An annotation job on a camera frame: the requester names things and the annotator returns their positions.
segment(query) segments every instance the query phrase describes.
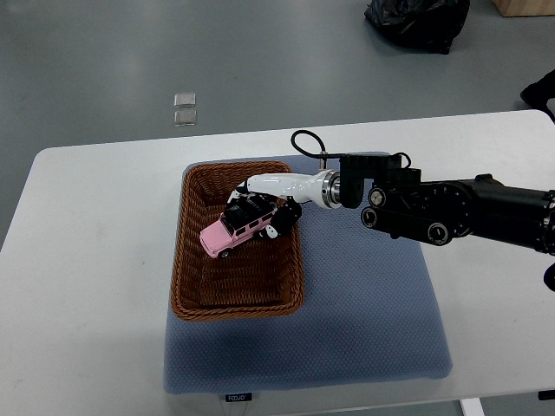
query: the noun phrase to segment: brown woven basket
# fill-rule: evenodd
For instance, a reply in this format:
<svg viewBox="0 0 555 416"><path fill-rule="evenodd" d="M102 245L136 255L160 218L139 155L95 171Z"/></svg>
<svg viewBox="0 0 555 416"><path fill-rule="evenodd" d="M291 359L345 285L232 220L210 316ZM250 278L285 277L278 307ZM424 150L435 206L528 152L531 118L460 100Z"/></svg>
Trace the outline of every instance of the brown woven basket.
<svg viewBox="0 0 555 416"><path fill-rule="evenodd" d="M173 260L171 304L186 321L289 315L303 304L304 271L298 224L275 240L252 240L225 259L209 257L200 231L218 219L237 185L260 173L291 172L283 162L215 163L183 179Z"/></svg>

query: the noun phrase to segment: toy car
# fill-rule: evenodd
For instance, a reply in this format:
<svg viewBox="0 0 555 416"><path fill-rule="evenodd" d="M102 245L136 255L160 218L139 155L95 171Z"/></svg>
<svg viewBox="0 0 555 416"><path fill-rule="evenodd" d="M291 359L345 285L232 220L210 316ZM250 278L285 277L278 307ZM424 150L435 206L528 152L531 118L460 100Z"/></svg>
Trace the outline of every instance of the toy car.
<svg viewBox="0 0 555 416"><path fill-rule="evenodd" d="M200 232L200 243L208 256L226 258L232 248L263 230L277 209L276 204L261 195L242 197Z"/></svg>

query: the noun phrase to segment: gray floor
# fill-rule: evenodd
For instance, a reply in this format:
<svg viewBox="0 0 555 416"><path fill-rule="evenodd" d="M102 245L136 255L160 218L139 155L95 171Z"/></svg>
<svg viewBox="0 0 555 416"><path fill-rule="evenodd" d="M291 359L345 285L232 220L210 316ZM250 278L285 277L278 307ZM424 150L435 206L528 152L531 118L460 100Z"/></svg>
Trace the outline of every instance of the gray floor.
<svg viewBox="0 0 555 416"><path fill-rule="evenodd" d="M366 3L0 0L0 244L47 147L519 110L555 68L555 17L474 0L451 54L430 55L381 39ZM173 126L182 91L197 93L196 126ZM555 413L534 394L483 403L486 416Z"/></svg>

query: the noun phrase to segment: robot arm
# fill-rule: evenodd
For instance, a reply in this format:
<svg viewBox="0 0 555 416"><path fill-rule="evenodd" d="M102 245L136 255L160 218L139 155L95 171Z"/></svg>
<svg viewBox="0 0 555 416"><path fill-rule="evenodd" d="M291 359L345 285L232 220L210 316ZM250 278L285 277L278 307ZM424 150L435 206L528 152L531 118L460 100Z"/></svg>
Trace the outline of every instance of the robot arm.
<svg viewBox="0 0 555 416"><path fill-rule="evenodd" d="M320 143L320 154L298 147L295 137L307 133ZM393 155L327 154L312 132L299 130L291 144L315 159L339 159L338 171L322 170L314 176L290 173L264 174L247 179L233 192L228 204L249 193L286 199L282 208L293 212L275 214L267 237L278 237L273 227L291 227L300 217L299 203L312 201L322 208L357 208L364 195L364 180L373 179L369 206L362 210L362 223L391 237L405 237L442 246L453 238L475 235L555 255L555 191L535 191L504 186L492 175L475 179L421 182L421 170L410 168L406 153ZM408 161L402 166L403 159ZM544 276L555 291L555 264Z"/></svg>
<svg viewBox="0 0 555 416"><path fill-rule="evenodd" d="M242 182L229 197L227 204L251 193L272 195L294 200L298 204L312 201L324 209L339 208L341 204L330 197L339 172L326 169L316 175L299 173L263 173Z"/></svg>
<svg viewBox="0 0 555 416"><path fill-rule="evenodd" d="M273 196L284 199L270 223L258 233L262 238L280 237L289 231L302 215L302 203L314 202L324 209L339 208L341 204L331 197L338 184L339 172L329 169L316 175L298 173L264 173L242 182L227 201L233 205L239 198L251 195Z"/></svg>

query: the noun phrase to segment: table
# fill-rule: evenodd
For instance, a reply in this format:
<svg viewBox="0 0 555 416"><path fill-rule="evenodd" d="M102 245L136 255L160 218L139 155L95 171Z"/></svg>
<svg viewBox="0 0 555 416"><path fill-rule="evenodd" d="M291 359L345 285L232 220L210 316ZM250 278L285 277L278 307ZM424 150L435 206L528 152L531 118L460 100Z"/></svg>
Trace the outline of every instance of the table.
<svg viewBox="0 0 555 416"><path fill-rule="evenodd" d="M3 414L222 413L216 395L162 388L181 173L203 160L295 154L294 130L40 152L0 252ZM311 130L333 153L406 152L423 180L490 172L510 186L555 187L555 127L532 110ZM454 364L447 378L257 393L248 414L554 388L555 294L542 279L552 258L472 236L422 249Z"/></svg>

